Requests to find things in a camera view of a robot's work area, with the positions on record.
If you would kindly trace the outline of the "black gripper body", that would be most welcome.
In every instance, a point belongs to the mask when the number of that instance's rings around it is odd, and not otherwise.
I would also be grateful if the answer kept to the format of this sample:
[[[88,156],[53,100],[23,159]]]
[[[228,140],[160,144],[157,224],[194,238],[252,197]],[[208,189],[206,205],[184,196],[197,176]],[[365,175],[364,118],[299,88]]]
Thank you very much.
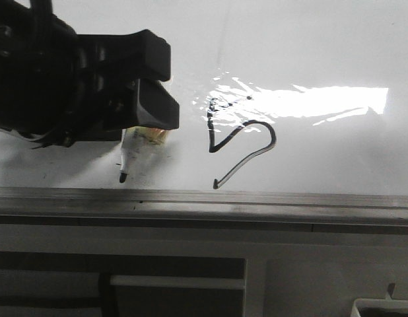
[[[77,34],[51,1],[0,1],[0,132],[70,147],[138,123],[138,37]]]

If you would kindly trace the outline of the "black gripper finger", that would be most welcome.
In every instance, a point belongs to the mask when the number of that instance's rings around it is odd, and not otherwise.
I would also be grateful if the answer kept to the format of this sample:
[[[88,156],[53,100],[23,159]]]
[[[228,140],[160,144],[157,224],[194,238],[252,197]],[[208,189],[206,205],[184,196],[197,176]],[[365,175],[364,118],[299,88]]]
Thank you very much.
[[[171,47],[150,30],[126,35],[78,35],[81,67],[111,81],[168,81]]]
[[[104,107],[93,141],[119,141],[122,131],[132,127],[178,129],[180,105],[158,81],[137,79],[125,85]]]

